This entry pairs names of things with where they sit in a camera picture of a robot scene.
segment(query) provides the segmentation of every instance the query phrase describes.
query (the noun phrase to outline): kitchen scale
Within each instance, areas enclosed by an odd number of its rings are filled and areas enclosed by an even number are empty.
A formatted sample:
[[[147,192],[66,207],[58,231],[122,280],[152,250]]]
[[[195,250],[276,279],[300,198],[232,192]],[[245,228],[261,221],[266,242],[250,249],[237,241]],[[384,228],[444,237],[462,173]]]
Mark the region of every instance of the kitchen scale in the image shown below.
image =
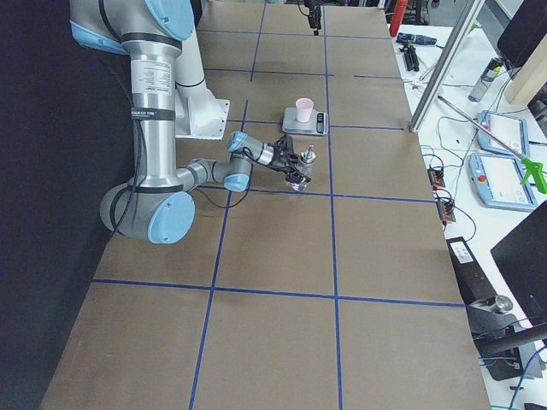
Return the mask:
[[[309,121],[299,122],[297,121],[296,107],[285,108],[281,129],[283,132],[289,132],[290,134],[327,135],[328,114],[312,109]]]

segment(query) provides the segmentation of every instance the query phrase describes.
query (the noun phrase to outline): light blue joint cap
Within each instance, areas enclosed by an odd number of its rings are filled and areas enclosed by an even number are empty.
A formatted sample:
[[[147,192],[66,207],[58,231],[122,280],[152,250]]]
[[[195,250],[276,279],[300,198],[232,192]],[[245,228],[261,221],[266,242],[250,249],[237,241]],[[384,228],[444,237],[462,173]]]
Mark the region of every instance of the light blue joint cap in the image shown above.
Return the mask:
[[[241,148],[241,145],[243,145],[247,137],[248,135],[245,134],[244,132],[241,132],[241,131],[232,132],[230,139],[228,139],[228,146],[226,148],[230,152],[237,151],[239,148]]]
[[[79,45],[90,47],[95,50],[106,51],[108,53],[127,54],[121,47],[121,44],[112,38],[92,32],[80,24],[74,23],[72,20],[70,21],[70,26],[72,27],[72,37],[74,37]]]
[[[245,173],[233,173],[224,178],[224,187],[234,192],[243,192],[249,184],[249,175]]]
[[[190,0],[145,0],[157,24],[176,40],[186,40],[194,31]]]
[[[190,230],[196,214],[194,200],[186,192],[177,192],[163,201],[148,225],[152,243],[175,243]]]

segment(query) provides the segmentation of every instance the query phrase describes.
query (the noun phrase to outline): small bottle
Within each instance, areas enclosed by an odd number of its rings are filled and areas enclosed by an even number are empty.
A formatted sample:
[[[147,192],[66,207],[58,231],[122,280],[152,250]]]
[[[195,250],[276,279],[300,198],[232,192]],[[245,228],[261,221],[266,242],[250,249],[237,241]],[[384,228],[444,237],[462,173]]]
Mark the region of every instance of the small bottle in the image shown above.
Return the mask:
[[[468,95],[469,101],[478,103],[488,91],[503,66],[499,57],[492,58]]]
[[[314,145],[311,143],[307,151],[300,154],[301,169],[300,172],[306,177],[311,177],[311,173],[314,170],[315,152]],[[300,184],[291,184],[293,190],[302,192],[306,190],[308,183],[306,181],[300,182]]]

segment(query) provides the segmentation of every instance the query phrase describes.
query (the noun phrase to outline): blue tape line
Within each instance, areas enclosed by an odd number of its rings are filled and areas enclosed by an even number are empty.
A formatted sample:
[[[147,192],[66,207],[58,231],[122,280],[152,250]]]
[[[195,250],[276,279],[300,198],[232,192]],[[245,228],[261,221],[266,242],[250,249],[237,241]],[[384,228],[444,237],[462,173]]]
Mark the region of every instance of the blue tape line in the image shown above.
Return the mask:
[[[321,293],[298,293],[284,292],[277,290],[260,290],[260,289],[239,289],[239,288],[219,288],[215,287],[215,291],[231,292],[231,293],[251,293],[253,295],[272,295],[272,296],[290,296],[290,297],[306,297],[312,299],[335,299],[333,295],[322,295]]]
[[[214,30],[214,29],[197,29],[197,32],[218,32],[218,33],[229,33],[229,34],[258,34],[258,32],[236,32],[235,30]]]
[[[201,185],[200,188],[208,188],[213,190],[224,190],[221,186]],[[417,199],[417,198],[395,198],[391,196],[372,196],[372,195],[351,195],[351,194],[326,194],[322,192],[296,192],[295,190],[261,190],[259,188],[250,188],[250,192],[261,192],[265,194],[284,194],[284,195],[307,195],[307,196],[324,196],[335,198],[349,199],[372,199],[377,201],[395,201],[395,202],[418,202],[418,203],[436,203],[433,199]]]
[[[390,40],[389,37],[374,37],[374,36],[343,36],[341,34],[333,34],[331,36],[327,36],[329,38],[359,38],[361,40]]]
[[[293,36],[293,37],[313,37],[313,34],[301,34],[297,32],[263,32],[268,36]]]
[[[295,36],[295,37],[313,37],[313,34],[298,34],[298,33],[289,33],[289,32],[237,32],[235,30],[214,30],[214,29],[198,29],[197,32],[218,32],[218,33],[234,33],[234,34],[262,34],[268,36]],[[390,40],[389,37],[372,37],[372,36],[343,36],[332,34],[327,36],[322,34],[322,37],[325,38],[360,38],[363,40]]]
[[[444,308],[464,308],[462,303],[453,302],[428,302],[428,301],[411,301],[405,299],[388,299],[378,297],[365,296],[344,296],[344,295],[325,295],[321,293],[304,293],[304,292],[287,292],[283,290],[261,290],[261,289],[240,289],[228,287],[202,286],[196,284],[163,284],[158,282],[144,282],[136,280],[121,280],[121,279],[93,279],[94,284],[121,284],[129,286],[148,286],[154,288],[175,288],[175,289],[190,289],[190,290],[214,290],[226,293],[250,293],[255,295],[271,295],[271,296],[289,296],[289,297],[304,297],[312,299],[331,299],[350,302],[372,302],[372,303],[392,303],[403,305],[420,305],[420,306],[439,306]]]
[[[241,131],[243,131],[245,127],[245,118],[247,116],[247,108],[249,107],[249,100],[245,100],[245,107],[243,111],[243,119],[241,120]],[[226,199],[226,206],[230,205],[230,201],[232,200],[232,192],[228,191],[228,197]],[[230,208],[226,208],[224,210],[224,220],[222,221],[222,229],[221,229],[221,238],[219,240],[219,248],[216,253],[216,260],[215,260],[215,271],[213,273],[213,280],[211,281],[211,288],[209,292],[209,300],[207,302],[207,313],[205,314],[205,320],[203,323],[203,331],[202,331],[202,339],[199,343],[199,353],[197,355],[197,363],[196,363],[196,370],[194,371],[194,382],[191,386],[191,397],[190,397],[190,403],[188,405],[188,410],[193,410],[194,408],[194,402],[196,400],[196,392],[197,392],[197,382],[199,380],[199,371],[201,368],[202,358],[203,358],[203,349],[205,347],[205,339],[207,336],[207,329],[209,328],[209,317],[211,314],[211,308],[213,306],[213,296],[215,294],[215,284],[216,284],[216,277],[219,272],[219,265],[221,263],[221,255],[222,255],[222,245],[224,243],[224,236],[226,234],[226,224],[228,222],[228,213],[230,212]]]
[[[260,46],[260,36],[262,35],[262,25],[264,24],[264,15],[266,15],[266,4],[264,3],[264,6],[262,7],[262,18],[260,20],[260,27],[258,28],[258,39],[256,40],[256,49],[255,49],[255,58],[253,59],[253,67],[250,70],[250,80],[249,82],[253,82],[253,77],[255,74],[255,67],[256,67],[256,58],[258,57],[258,48]]]
[[[276,126],[282,125],[281,121],[258,121],[258,120],[247,120],[247,124],[274,124]]]
[[[224,71],[229,73],[250,73],[250,70],[241,70],[238,68],[203,68],[203,71]]]
[[[204,68],[204,71],[223,71],[228,73],[259,73],[259,74],[280,74],[280,75],[311,75],[322,77],[325,74],[319,73],[298,73],[292,71],[265,71],[265,70],[241,70],[237,68]]]
[[[161,283],[161,282],[142,282],[137,280],[121,280],[121,279],[93,279],[91,282],[94,284],[131,284],[134,286],[151,286],[156,288],[211,290],[210,286],[201,286],[197,284],[170,284],[170,283]]]
[[[328,84],[328,49],[326,45],[326,11],[323,8],[323,46],[325,49],[325,91],[326,91],[326,112],[331,112]],[[338,263],[336,254],[336,221],[334,213],[334,178],[332,168],[332,139],[331,133],[327,134],[328,162],[329,162],[329,189],[331,200],[331,236],[332,236],[332,281],[334,283],[334,325],[336,332],[336,366],[338,375],[338,410],[344,410],[344,390],[342,385],[342,349],[340,342],[340,306],[338,303]]]
[[[336,126],[330,125],[331,128],[356,128],[364,130],[394,130],[394,131],[404,131],[404,128],[400,126]]]
[[[401,79],[401,77],[392,77],[392,76],[387,76],[387,75],[360,75],[360,74],[356,74],[354,75],[354,77],[358,78],[358,79]]]
[[[444,308],[464,308],[465,307],[463,303],[407,301],[404,299],[387,299],[387,298],[378,298],[378,297],[339,296],[338,299],[341,301],[394,303],[399,305],[439,306]]]
[[[353,198],[353,199],[376,199],[379,201],[399,201],[399,202],[421,202],[421,203],[436,203],[433,199],[415,199],[415,198],[394,198],[390,196],[368,196],[368,195],[343,195],[334,194],[337,198]]]
[[[245,122],[247,122],[247,109],[249,108],[249,100],[245,100],[245,107],[243,108],[243,119],[241,120],[241,127],[240,131],[243,132],[243,129],[245,128]]]

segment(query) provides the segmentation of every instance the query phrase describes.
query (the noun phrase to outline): black wall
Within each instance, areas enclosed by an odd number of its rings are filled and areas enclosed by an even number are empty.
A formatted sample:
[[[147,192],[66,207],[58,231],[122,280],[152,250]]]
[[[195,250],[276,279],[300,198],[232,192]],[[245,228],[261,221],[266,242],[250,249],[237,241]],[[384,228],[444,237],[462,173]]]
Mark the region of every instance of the black wall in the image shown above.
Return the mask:
[[[132,174],[128,60],[85,50],[69,1],[0,5],[0,408],[38,407],[109,232],[103,194]]]

